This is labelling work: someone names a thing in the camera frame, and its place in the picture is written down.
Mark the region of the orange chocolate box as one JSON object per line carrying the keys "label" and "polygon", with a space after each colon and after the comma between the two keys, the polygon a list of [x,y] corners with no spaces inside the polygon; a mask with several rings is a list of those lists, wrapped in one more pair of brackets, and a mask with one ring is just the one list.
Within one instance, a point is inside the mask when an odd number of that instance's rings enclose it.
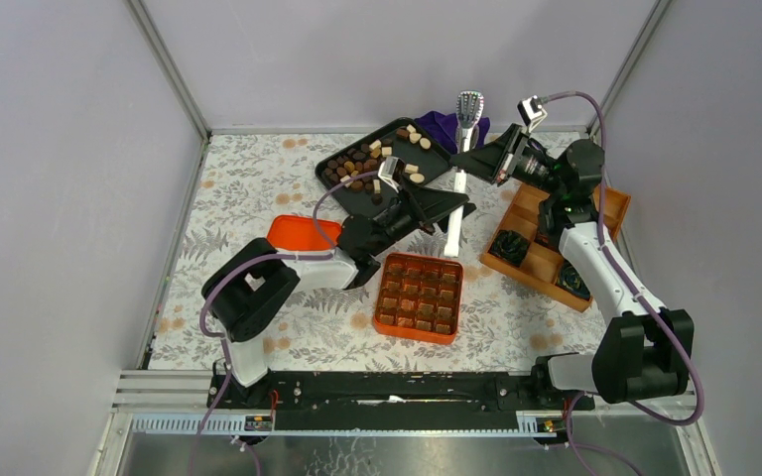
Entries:
{"label": "orange chocolate box", "polygon": [[392,253],[385,260],[372,323],[386,336],[438,345],[455,341],[462,297],[462,264]]}

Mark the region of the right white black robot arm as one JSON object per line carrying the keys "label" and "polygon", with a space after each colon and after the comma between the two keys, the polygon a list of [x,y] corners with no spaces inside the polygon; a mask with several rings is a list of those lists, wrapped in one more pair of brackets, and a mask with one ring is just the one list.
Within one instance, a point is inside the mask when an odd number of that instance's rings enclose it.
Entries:
{"label": "right white black robot arm", "polygon": [[545,357],[529,383],[531,399],[552,409],[569,391],[595,393],[611,404],[682,394],[697,378],[690,360],[695,327],[683,309],[649,292],[614,247],[604,222],[604,149],[572,142],[557,158],[531,145],[514,125],[450,164],[500,185],[513,178],[547,194],[539,229],[577,271],[606,321],[591,355]]}

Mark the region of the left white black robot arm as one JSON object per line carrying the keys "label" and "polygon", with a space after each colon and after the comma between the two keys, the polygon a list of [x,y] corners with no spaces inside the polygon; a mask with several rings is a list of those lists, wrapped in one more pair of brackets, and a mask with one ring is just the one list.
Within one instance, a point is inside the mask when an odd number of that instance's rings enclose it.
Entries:
{"label": "left white black robot arm", "polygon": [[323,239],[321,251],[250,241],[201,289],[200,330],[221,343],[233,378],[230,395],[246,408],[267,398],[263,334],[292,294],[361,288],[380,270],[380,254],[417,230],[448,232],[453,212],[468,215],[475,208],[465,193],[407,185],[378,215],[348,216],[337,238]]}

